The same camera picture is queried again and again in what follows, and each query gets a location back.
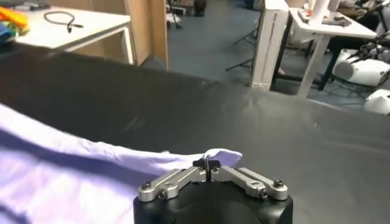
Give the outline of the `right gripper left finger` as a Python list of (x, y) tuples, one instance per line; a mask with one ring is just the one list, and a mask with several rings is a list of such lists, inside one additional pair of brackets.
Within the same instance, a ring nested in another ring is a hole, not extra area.
[(138, 199), (150, 202), (159, 198), (168, 200), (179, 195), (180, 190), (189, 183), (210, 179), (210, 167), (207, 159), (199, 159), (187, 169), (172, 169), (154, 181), (147, 181), (138, 188)]

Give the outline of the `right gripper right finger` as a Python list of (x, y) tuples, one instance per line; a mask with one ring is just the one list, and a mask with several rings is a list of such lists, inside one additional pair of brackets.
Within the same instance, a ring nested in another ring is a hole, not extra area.
[(220, 166), (211, 169), (213, 181), (232, 182), (244, 190), (246, 195), (265, 200), (277, 201), (288, 199), (288, 187), (281, 180), (272, 180), (245, 167), (232, 168)]

